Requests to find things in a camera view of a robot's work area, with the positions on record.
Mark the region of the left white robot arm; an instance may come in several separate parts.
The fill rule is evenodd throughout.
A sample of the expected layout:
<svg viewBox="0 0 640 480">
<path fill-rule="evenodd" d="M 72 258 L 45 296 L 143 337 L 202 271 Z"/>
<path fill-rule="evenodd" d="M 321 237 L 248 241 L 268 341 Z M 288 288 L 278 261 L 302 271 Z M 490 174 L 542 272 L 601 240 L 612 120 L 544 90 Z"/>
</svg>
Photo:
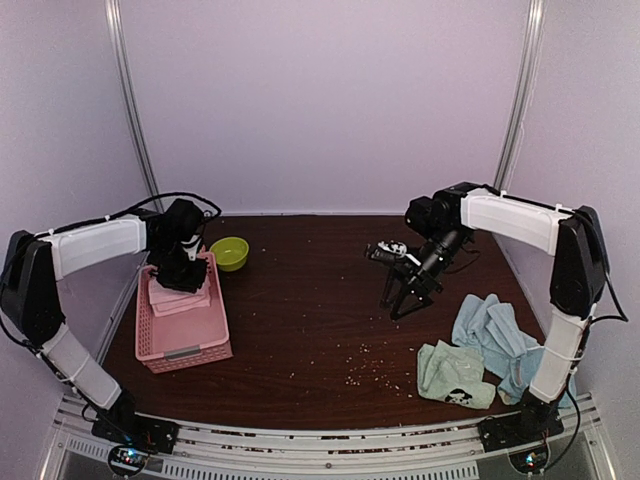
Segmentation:
<svg viewBox="0 0 640 480">
<path fill-rule="evenodd" d="M 123 444 L 144 433 L 135 401 L 96 360 L 69 326 L 62 287 L 86 278 L 111 261 L 143 255 L 161 286 L 194 293 L 204 283 L 206 263 L 197 251 L 206 224 L 220 211 L 201 209 L 201 199 L 175 194 L 163 212 L 144 202 L 119 212 L 40 233 L 15 232 L 1 273 L 1 312 L 18 331 L 13 341 L 40 358 L 65 385 L 94 408 Z"/>
</svg>

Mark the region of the green towel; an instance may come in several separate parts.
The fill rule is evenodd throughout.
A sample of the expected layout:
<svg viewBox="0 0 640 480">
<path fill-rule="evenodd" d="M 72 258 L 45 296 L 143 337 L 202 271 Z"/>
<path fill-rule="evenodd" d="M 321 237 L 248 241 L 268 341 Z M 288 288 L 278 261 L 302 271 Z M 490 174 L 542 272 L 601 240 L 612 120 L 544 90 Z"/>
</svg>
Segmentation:
<svg viewBox="0 0 640 480">
<path fill-rule="evenodd" d="M 496 387 L 483 380 L 484 373 L 484 358 L 473 348 L 439 340 L 423 344 L 417 353 L 417 391 L 427 400 L 486 410 Z"/>
</svg>

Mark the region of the pink towel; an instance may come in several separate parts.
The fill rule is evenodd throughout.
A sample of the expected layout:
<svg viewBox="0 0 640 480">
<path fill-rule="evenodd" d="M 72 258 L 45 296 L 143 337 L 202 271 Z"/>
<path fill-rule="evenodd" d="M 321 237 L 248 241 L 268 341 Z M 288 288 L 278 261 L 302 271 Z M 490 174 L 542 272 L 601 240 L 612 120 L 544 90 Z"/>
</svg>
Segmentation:
<svg viewBox="0 0 640 480">
<path fill-rule="evenodd" d="M 207 308 L 211 303 L 210 281 L 205 278 L 195 293 L 180 292 L 162 287 L 158 280 L 149 276 L 147 292 L 149 304 L 156 317 L 183 313 L 196 308 Z"/>
</svg>

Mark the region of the pink plastic basket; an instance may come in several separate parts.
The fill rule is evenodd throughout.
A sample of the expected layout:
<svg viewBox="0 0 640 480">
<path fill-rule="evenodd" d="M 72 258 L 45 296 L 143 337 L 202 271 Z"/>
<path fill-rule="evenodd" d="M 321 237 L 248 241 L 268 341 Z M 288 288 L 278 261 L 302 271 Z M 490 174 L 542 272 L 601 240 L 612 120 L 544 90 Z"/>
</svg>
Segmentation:
<svg viewBox="0 0 640 480">
<path fill-rule="evenodd" d="M 230 359 L 233 356 L 216 258 L 199 255 L 208 263 L 209 304 L 184 312 L 157 316 L 149 300 L 152 266 L 138 277 L 135 357 L 155 374 Z"/>
</svg>

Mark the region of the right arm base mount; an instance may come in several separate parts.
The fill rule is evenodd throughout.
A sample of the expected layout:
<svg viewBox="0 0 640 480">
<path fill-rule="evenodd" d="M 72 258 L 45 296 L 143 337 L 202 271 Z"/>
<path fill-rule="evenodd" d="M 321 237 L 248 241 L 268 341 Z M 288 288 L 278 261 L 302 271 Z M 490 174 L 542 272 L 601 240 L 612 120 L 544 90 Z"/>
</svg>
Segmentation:
<svg viewBox="0 0 640 480">
<path fill-rule="evenodd" d="M 484 452 L 506 451 L 511 466 L 521 474 L 540 474 L 551 459 L 549 438 L 564 432 L 559 418 L 535 427 L 521 413 L 487 417 L 477 429 Z"/>
</svg>

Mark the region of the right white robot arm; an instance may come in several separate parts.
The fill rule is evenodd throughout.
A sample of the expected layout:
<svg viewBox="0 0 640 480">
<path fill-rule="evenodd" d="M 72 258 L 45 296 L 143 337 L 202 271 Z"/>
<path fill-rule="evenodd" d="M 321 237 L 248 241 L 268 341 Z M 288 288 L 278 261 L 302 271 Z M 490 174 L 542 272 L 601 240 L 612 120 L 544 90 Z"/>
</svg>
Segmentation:
<svg viewBox="0 0 640 480">
<path fill-rule="evenodd" d="M 430 306 L 443 289 L 442 276 L 478 232 L 521 243 L 550 261 L 547 275 L 549 324 L 542 355 L 525 388 L 525 410 L 513 419 L 519 440 L 535 440 L 551 424 L 551 412 L 569 391 L 597 307 L 611 286 L 611 267 L 602 222 L 589 205 L 568 207 L 522 198 L 489 185 L 454 184 L 410 200 L 405 225 L 422 240 L 418 247 L 382 240 L 367 256 L 389 269 L 391 287 L 383 300 L 394 320 L 414 299 Z"/>
</svg>

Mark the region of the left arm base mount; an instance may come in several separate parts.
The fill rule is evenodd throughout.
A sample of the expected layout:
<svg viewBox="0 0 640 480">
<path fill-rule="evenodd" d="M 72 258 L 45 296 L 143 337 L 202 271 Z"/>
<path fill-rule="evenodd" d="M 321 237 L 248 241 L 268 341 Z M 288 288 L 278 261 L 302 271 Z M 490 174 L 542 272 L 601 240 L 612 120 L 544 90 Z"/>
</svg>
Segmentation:
<svg viewBox="0 0 640 480">
<path fill-rule="evenodd" d="M 131 478 L 140 474 L 154 455 L 173 452 L 179 426 L 166 420 L 137 417 L 134 432 L 124 433 L 104 420 L 97 420 L 91 433 L 114 443 L 107 454 L 107 466 L 118 477 Z"/>
</svg>

